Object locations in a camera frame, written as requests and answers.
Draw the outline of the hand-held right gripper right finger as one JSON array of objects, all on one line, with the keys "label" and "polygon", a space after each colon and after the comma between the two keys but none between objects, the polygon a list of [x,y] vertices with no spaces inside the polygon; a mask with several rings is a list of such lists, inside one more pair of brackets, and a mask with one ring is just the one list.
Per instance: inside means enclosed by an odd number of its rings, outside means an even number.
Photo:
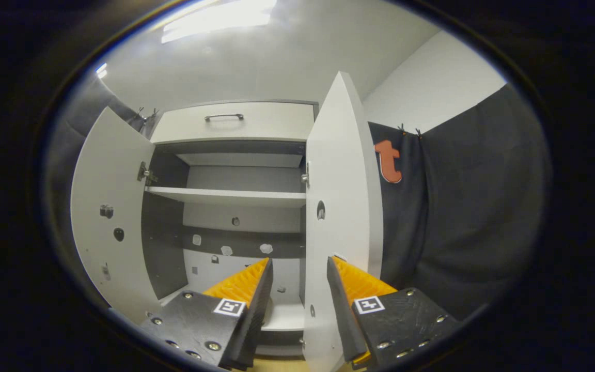
[{"label": "hand-held right gripper right finger", "polygon": [[461,322],[419,289],[395,289],[361,268],[327,260],[338,334],[353,369],[410,363],[454,335]]}]

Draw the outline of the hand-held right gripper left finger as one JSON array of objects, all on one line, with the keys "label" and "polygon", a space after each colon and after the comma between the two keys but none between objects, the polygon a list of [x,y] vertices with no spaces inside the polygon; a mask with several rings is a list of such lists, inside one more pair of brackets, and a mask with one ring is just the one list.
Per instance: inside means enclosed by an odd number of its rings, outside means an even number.
[{"label": "hand-held right gripper left finger", "polygon": [[141,329],[187,360],[246,370],[254,363],[273,278],[267,257],[204,292],[180,292]]}]

